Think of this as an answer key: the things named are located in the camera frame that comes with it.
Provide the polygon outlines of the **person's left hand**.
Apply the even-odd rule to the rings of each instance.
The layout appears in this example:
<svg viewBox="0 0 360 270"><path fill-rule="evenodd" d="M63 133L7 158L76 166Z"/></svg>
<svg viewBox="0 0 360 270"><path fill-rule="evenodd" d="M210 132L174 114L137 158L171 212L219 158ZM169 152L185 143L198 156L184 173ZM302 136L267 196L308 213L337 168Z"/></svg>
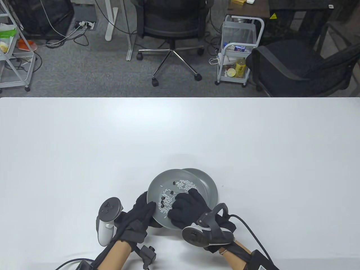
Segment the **person's left hand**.
<svg viewBox="0 0 360 270"><path fill-rule="evenodd" d="M134 251L138 243L143 243L148 227L162 228L153 218L156 207L155 202L147 202L147 192L141 194L129 212L122 212L115 219L117 230L111 244L117 241L126 242Z"/></svg>

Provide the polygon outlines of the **person's right hand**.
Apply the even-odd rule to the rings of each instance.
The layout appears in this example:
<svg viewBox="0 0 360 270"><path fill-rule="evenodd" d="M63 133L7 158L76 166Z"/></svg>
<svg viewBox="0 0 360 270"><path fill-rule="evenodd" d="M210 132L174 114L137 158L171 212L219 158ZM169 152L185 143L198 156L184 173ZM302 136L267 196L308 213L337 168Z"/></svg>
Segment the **person's right hand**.
<svg viewBox="0 0 360 270"><path fill-rule="evenodd" d="M195 223L205 212L211 212L211 209L206 204L202 195L199 194L196 189L192 188L188 190L188 193L179 193L176 195L175 202L172 204L172 209L170 209L167 216L174 226L182 230ZM236 226L231 221L219 214L215 216L215 220L221 228L228 229L232 233L236 230ZM221 248L226 249L231 245L232 244L209 246L204 249L215 253Z"/></svg>

